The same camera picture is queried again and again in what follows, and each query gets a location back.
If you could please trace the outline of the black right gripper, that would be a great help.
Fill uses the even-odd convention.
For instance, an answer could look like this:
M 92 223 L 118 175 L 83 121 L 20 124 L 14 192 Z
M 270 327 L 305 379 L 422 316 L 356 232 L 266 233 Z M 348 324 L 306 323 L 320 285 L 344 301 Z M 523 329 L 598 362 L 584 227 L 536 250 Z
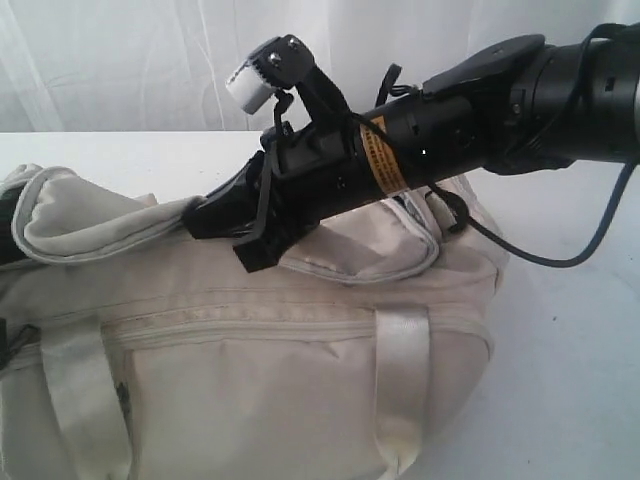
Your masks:
M 265 224 L 263 173 L 244 167 L 182 214 L 195 239 L 233 238 L 235 255 L 249 272 L 276 266 L 322 220 L 370 203 L 370 168 L 356 128 L 323 132 L 289 123 L 265 130 L 260 144 L 270 164 Z

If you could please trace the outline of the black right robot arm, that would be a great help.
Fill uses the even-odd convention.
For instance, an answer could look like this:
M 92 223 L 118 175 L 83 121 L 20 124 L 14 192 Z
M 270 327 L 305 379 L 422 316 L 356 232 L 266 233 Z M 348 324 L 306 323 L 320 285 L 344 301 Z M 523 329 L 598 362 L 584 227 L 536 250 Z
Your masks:
M 374 108 L 354 112 L 296 36 L 256 48 L 227 87 L 247 113 L 274 102 L 261 149 L 232 179 L 187 209 L 197 239 L 230 238 L 250 272 L 272 267 L 322 220 L 426 187 L 476 227 L 445 179 L 563 169 L 578 160 L 622 171 L 586 248 L 600 245 L 639 163 L 639 28 L 607 23 L 575 45 L 540 34 L 487 47 L 421 85 L 387 70 Z

